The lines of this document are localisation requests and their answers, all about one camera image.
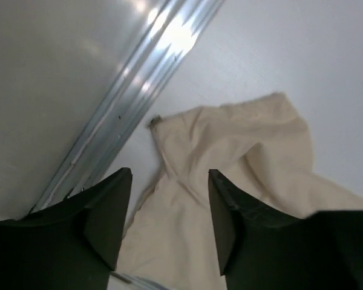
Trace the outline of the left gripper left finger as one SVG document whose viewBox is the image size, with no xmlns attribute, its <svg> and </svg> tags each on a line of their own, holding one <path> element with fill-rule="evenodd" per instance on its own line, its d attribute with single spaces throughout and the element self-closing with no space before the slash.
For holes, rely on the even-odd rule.
<svg viewBox="0 0 363 290">
<path fill-rule="evenodd" d="M 124 167 L 51 207 L 0 221 L 0 289 L 106 289 L 131 185 Z"/>
</svg>

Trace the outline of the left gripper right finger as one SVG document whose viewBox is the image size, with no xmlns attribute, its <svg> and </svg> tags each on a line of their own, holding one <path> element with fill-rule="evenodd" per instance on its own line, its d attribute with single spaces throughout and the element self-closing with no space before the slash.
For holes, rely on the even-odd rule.
<svg viewBox="0 0 363 290">
<path fill-rule="evenodd" d="M 220 274 L 228 289 L 363 289 L 363 211 L 283 213 L 210 170 Z"/>
</svg>

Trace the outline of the beige trousers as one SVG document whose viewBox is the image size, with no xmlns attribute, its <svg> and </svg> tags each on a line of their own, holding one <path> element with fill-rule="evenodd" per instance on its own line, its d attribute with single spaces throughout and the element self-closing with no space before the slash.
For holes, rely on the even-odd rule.
<svg viewBox="0 0 363 290">
<path fill-rule="evenodd" d="M 119 272 L 172 289 L 228 289 L 220 274 L 209 201 L 218 170 L 259 201 L 305 219 L 363 211 L 363 198 L 313 172 L 309 128 L 283 93 L 200 107 L 151 126 L 163 160 L 122 241 Z"/>
</svg>

